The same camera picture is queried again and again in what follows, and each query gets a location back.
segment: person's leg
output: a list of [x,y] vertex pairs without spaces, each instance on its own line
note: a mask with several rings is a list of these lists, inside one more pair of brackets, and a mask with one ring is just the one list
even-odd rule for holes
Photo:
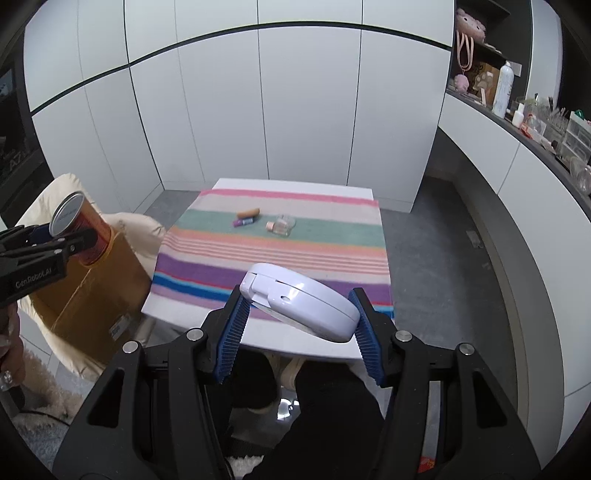
[[206,391],[222,450],[232,409],[263,408],[275,401],[278,394],[275,374],[267,357],[244,348],[238,349],[232,373],[224,383],[208,385]]
[[384,420],[345,364],[307,361],[295,379],[300,416],[245,480],[363,479]]

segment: purple stripe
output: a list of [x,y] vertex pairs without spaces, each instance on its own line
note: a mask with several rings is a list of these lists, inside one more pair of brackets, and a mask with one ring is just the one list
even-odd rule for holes
[[[163,287],[162,285],[152,285],[151,293],[155,293],[161,297],[166,297],[171,300],[181,301],[190,305],[196,305],[197,307],[203,307],[205,309],[217,310],[224,307],[225,302],[219,300],[204,299],[201,297],[194,297],[188,293],[181,293],[179,291],[170,290],[170,288]],[[262,320],[272,320],[278,322],[276,318],[272,317],[268,313],[262,310],[252,308],[250,317]]]
[[[244,275],[246,275],[245,271],[184,262],[163,253],[158,254],[156,271],[195,283],[214,284],[216,287],[227,288],[228,290],[240,284]],[[337,280],[319,280],[319,282],[336,290],[343,297],[347,297],[353,288],[361,287],[365,290],[371,302],[392,305],[390,285],[384,283],[349,283]]]

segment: white plastic container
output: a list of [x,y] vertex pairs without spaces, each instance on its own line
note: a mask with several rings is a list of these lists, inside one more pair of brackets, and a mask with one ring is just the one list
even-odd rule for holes
[[511,122],[515,128],[521,128],[521,124],[523,123],[523,110],[525,105],[523,103],[519,104],[517,110],[513,114],[513,121]]
[[513,69],[511,64],[506,62],[501,67],[499,74],[499,81],[496,84],[495,100],[492,102],[492,113],[500,118],[505,118],[505,112],[509,105],[509,96],[511,95],[511,89],[513,88]]
[[331,342],[351,340],[359,323],[359,310],[340,293],[277,265],[254,264],[240,292],[263,312]]

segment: white bottle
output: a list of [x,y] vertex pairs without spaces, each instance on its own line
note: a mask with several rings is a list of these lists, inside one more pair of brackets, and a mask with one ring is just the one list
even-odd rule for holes
[[519,104],[519,107],[513,114],[513,121],[511,122],[515,128],[520,128],[521,124],[523,123],[523,109],[525,105],[523,103]]
[[511,64],[506,62],[501,68],[499,81],[496,84],[495,101],[492,103],[492,113],[500,118],[505,118],[505,111],[509,105],[509,95],[513,88],[513,69]]

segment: blue gripper pad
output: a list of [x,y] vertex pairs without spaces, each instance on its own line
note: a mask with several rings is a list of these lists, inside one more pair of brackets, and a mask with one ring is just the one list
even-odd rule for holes
[[217,358],[213,376],[218,383],[221,383],[232,371],[250,311],[250,302],[240,295],[217,343]]
[[382,366],[382,348],[354,290],[349,292],[348,299],[357,307],[360,314],[359,323],[355,330],[355,338],[359,350],[361,350],[365,369],[378,385],[382,385],[386,377]]

